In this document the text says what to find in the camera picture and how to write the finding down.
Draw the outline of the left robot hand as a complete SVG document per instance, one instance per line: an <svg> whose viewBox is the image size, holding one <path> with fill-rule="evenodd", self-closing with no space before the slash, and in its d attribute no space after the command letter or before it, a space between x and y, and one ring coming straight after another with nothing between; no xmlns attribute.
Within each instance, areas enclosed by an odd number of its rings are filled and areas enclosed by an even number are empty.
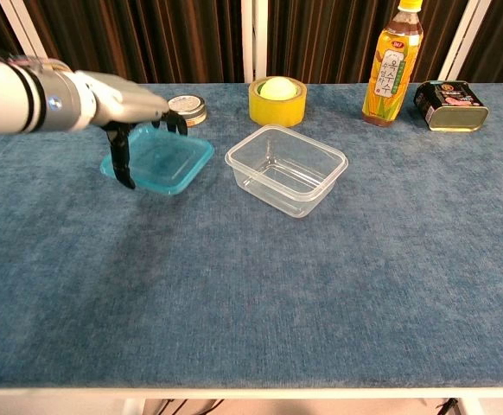
<svg viewBox="0 0 503 415"><path fill-rule="evenodd" d="M92 125L107 134L113 172L126 188L136 187L130 173L129 135L141 123L158 127L165 123L170 132L188 134L186 120L169 108L163 97L137 83L108 73L78 70L75 74L89 87L96 99Z"/></svg>

